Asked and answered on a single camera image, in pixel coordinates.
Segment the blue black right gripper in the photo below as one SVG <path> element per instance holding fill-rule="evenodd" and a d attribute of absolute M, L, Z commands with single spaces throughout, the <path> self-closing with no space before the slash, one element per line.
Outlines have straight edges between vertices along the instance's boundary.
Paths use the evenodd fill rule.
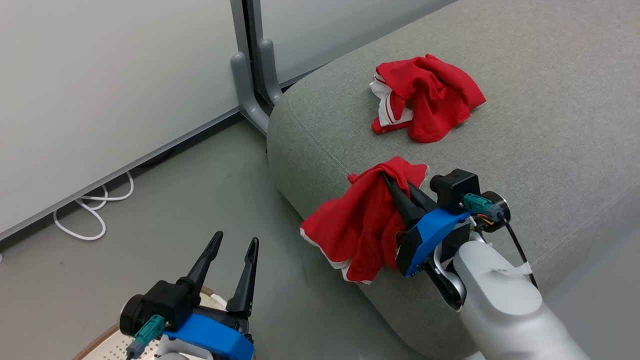
<path fill-rule="evenodd" d="M 464 223 L 470 212 L 450 213 L 439 208 L 438 203 L 413 182 L 407 182 L 407 195 L 388 173 L 382 173 L 382 178 L 405 226 L 413 226 L 399 239 L 397 268 L 402 276 L 411 277 L 422 271 L 439 245 L 444 244 L 442 249 L 453 248 L 468 240 L 470 225 Z"/>

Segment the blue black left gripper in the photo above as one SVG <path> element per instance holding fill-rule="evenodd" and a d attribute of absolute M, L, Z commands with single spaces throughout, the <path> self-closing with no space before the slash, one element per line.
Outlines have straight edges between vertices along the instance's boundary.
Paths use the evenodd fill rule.
<path fill-rule="evenodd" d="M 197 296 L 224 237 L 217 231 L 186 275 Z M 249 332 L 258 271 L 259 239 L 253 237 L 244 256 L 240 280 L 224 310 L 199 306 L 176 331 L 162 335 L 164 360 L 253 360 L 254 340 Z"/>

